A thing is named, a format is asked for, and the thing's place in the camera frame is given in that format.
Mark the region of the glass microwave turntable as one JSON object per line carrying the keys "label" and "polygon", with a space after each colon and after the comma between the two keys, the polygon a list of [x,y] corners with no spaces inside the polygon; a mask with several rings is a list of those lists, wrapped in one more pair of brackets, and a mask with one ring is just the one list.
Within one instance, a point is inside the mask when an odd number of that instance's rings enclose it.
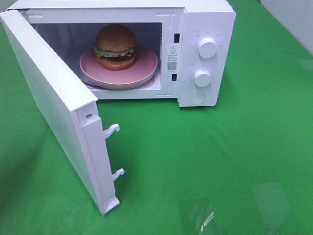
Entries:
{"label": "glass microwave turntable", "polygon": [[[83,83],[92,89],[100,89],[100,90],[106,90],[106,88],[101,88],[99,86],[96,86],[92,83],[86,82],[83,80]],[[132,88],[131,90],[160,90],[160,76],[159,74],[152,76],[146,83],[142,84],[141,86],[138,86],[136,88]]]}

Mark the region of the white microwave door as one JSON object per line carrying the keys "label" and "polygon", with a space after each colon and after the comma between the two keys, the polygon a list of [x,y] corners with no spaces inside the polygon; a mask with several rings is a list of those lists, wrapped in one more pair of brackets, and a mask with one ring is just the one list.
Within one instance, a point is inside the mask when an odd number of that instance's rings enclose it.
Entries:
{"label": "white microwave door", "polygon": [[96,97],[17,10],[0,18],[36,104],[102,214],[119,204]]}

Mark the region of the pink plate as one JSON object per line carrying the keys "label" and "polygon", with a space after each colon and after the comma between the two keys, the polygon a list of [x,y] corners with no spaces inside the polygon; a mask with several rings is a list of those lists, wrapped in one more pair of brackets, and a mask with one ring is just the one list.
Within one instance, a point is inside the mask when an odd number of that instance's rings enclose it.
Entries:
{"label": "pink plate", "polygon": [[137,44],[134,64],[124,70],[109,70],[100,65],[90,48],[80,58],[82,78],[95,86],[110,90],[128,90],[149,81],[158,67],[156,54],[148,47]]}

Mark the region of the white upper power knob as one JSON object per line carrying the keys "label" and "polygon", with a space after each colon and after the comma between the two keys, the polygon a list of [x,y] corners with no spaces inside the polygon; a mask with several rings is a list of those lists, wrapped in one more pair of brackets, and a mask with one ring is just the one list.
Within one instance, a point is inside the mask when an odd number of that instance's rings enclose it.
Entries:
{"label": "white upper power knob", "polygon": [[217,53],[218,44],[212,37],[202,38],[198,42],[198,53],[202,58],[211,58]]}

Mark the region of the burger with lettuce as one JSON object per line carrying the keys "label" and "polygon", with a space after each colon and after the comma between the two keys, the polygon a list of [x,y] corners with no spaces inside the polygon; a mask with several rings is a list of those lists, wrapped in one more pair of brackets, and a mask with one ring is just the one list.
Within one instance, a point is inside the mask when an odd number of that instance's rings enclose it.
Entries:
{"label": "burger with lettuce", "polygon": [[136,36],[124,25],[110,24],[99,31],[92,49],[104,68],[124,70],[134,64]]}

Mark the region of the white microwave oven body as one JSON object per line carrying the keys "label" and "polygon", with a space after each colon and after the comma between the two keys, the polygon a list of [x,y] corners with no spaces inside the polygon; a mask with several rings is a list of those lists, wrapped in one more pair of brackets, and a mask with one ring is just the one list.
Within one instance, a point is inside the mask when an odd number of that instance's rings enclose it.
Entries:
{"label": "white microwave oven body", "polygon": [[[154,75],[160,90],[100,90],[85,86],[96,99],[175,98],[179,106],[213,106],[217,103],[236,14],[225,0],[19,0],[17,10],[83,82],[80,58],[95,44],[98,32],[110,24],[122,24],[135,33],[137,44],[150,48],[158,58]],[[217,41],[217,53],[202,58],[198,42]],[[166,68],[166,45],[179,47],[175,72]],[[212,80],[198,87],[194,73],[208,70]],[[203,92],[196,104],[191,95]]]}

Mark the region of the clear tape patch on cloth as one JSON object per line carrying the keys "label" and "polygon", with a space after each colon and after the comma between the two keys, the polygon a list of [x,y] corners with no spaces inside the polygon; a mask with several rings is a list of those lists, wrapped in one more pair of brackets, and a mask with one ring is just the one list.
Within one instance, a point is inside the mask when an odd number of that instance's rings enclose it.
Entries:
{"label": "clear tape patch on cloth", "polygon": [[218,235],[215,213],[207,197],[179,202],[179,215],[184,235]]}

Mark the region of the white warning label sticker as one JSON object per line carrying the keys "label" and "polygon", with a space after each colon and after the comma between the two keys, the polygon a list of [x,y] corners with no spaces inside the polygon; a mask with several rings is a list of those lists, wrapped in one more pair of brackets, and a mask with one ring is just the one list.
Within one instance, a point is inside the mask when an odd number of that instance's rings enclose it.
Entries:
{"label": "white warning label sticker", "polygon": [[166,68],[168,72],[175,72],[179,65],[179,47],[176,44],[166,45]]}

